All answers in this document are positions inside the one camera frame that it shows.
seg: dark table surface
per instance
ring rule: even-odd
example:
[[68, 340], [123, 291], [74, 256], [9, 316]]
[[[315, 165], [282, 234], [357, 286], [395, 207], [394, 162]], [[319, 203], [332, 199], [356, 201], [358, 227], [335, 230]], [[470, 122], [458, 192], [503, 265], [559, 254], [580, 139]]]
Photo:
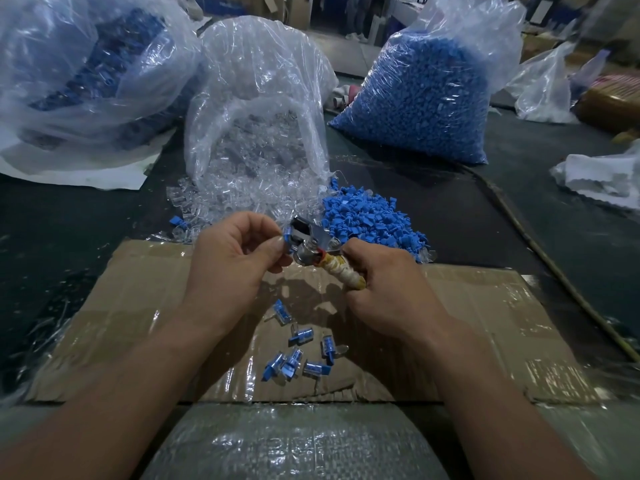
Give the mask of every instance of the dark table surface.
[[[504, 133], [501, 127], [507, 128]], [[503, 121], [489, 119], [487, 135], [496, 134], [493, 140], [508, 140], [508, 131]], [[597, 369], [601, 363], [627, 360], [527, 248], [475, 177], [423, 155], [350, 140], [329, 128], [327, 136], [330, 165], [339, 172], [341, 183], [396, 197], [414, 229], [428, 236], [438, 262], [510, 267], [532, 275], [535, 295], [581, 363]], [[4, 392], [28, 377], [28, 368], [37, 365], [46, 349], [44, 335], [55, 330], [61, 317], [72, 315], [125, 237], [145, 239], [171, 229], [168, 220], [175, 211], [165, 191], [184, 175], [182, 138], [181, 131], [174, 135], [139, 191], [33, 184], [0, 175]], [[509, 149], [498, 151], [508, 153]], [[495, 159], [487, 153], [490, 160]], [[522, 171], [520, 178], [528, 178]], [[45, 307], [52, 298], [57, 303]], [[34, 337], [40, 340], [37, 347]], [[601, 377], [596, 381], [620, 395], [632, 392], [628, 381]]]

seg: woven plastic sack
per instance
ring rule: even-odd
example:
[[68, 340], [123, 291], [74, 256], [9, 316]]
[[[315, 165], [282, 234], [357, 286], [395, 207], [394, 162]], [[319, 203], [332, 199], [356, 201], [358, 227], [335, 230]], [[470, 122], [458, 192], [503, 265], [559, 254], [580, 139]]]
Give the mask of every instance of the woven plastic sack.
[[0, 118], [130, 148], [185, 115], [200, 41], [175, 0], [0, 0]]
[[185, 135], [193, 225], [246, 209], [279, 223], [315, 216], [329, 176], [323, 103], [338, 84], [329, 60], [306, 34], [256, 16], [202, 37], [208, 75]]
[[518, 73], [505, 90], [516, 98], [516, 113], [521, 120], [538, 123], [577, 123], [570, 112], [571, 90], [564, 58], [574, 44], [564, 42], [518, 67]]
[[362, 90], [330, 122], [377, 143], [485, 163], [489, 97], [513, 77], [524, 7], [507, 0], [428, 0], [383, 47]]

